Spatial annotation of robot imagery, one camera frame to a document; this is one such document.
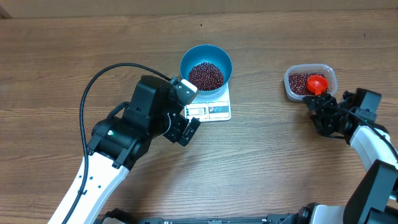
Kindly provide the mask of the red scoop with blue handle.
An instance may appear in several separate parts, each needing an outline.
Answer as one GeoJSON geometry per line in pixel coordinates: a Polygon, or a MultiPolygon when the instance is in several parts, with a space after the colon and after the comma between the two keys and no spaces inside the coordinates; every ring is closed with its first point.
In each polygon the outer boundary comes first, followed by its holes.
{"type": "Polygon", "coordinates": [[[306,88],[310,93],[314,95],[321,95],[328,89],[328,80],[320,75],[312,75],[308,77],[306,82],[306,88]]]}

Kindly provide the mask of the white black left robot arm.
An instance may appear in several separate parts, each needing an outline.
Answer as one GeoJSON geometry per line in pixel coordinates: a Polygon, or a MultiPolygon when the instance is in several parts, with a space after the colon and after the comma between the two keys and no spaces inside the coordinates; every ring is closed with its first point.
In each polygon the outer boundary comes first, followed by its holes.
{"type": "Polygon", "coordinates": [[[88,157],[51,223],[94,223],[110,195],[126,178],[151,141],[164,136],[186,146],[200,122],[180,114],[198,93],[189,81],[141,77],[130,101],[113,109],[95,124],[86,144],[88,157]]]}

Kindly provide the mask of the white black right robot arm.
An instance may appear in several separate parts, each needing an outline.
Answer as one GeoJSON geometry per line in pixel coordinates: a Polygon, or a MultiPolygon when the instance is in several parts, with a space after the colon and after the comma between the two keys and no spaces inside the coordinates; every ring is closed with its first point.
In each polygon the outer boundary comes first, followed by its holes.
{"type": "Polygon", "coordinates": [[[357,153],[366,175],[344,206],[310,203],[286,223],[397,223],[397,149],[387,129],[376,123],[381,94],[358,88],[338,102],[329,94],[305,96],[319,135],[343,139],[357,153]]]}

